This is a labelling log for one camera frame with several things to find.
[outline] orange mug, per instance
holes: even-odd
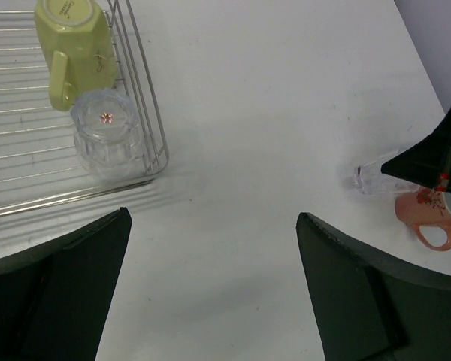
[[[432,250],[451,249],[451,194],[421,187],[414,193],[400,195],[395,202],[396,217],[416,233],[419,240]],[[444,229],[447,240],[442,246],[434,246],[421,233],[421,226]]]

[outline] table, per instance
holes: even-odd
[[[0,256],[122,205],[133,228],[98,361],[321,360],[295,221],[309,211],[451,274],[348,187],[443,111],[393,0],[133,2],[171,149],[148,188],[0,219]]]

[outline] dish rack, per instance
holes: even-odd
[[[49,72],[33,11],[0,11],[0,216],[141,187],[165,168],[167,142],[129,0],[107,0],[120,69],[115,89],[140,115],[147,152],[141,177],[101,183],[80,165],[69,113],[51,108]]]

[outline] green mug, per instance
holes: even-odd
[[[56,110],[68,111],[80,94],[114,85],[118,68],[109,25],[94,0],[38,0],[35,27]]]

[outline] glass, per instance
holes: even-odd
[[[109,181],[134,176],[144,137],[130,98],[112,89],[94,90],[77,99],[71,115],[77,155],[87,171]]]
[[[373,162],[355,167],[353,178],[356,189],[363,194],[416,192],[419,189],[418,184],[381,173],[384,163],[403,152],[402,149],[394,150]]]

